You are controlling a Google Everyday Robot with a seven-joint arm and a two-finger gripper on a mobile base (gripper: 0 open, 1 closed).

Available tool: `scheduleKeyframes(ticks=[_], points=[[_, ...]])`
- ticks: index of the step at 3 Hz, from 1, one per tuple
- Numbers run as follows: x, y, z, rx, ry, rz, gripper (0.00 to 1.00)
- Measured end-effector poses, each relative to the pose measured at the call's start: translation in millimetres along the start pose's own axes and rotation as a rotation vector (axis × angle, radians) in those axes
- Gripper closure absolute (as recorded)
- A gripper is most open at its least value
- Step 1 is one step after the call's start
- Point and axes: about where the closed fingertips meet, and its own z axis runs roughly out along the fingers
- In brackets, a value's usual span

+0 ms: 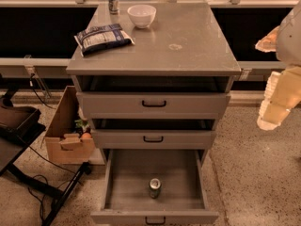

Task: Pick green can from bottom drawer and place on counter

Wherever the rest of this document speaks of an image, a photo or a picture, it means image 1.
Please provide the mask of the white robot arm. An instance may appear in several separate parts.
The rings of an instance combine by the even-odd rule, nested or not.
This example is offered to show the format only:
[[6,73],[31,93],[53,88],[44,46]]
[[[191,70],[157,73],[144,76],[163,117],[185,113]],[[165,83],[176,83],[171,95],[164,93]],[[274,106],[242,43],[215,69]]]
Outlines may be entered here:
[[281,73],[271,72],[259,110],[258,126],[270,131],[280,126],[301,102],[301,1],[255,48],[275,52],[286,65]]

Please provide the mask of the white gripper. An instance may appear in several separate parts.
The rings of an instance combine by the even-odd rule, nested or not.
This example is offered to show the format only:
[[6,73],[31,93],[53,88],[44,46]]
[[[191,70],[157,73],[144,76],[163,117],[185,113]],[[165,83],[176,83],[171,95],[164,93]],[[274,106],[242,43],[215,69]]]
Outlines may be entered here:
[[[278,30],[278,26],[271,30],[256,43],[255,49],[264,53],[275,52]],[[282,73],[271,72],[259,109],[257,125],[264,131],[276,129],[300,101],[301,68],[291,67]]]

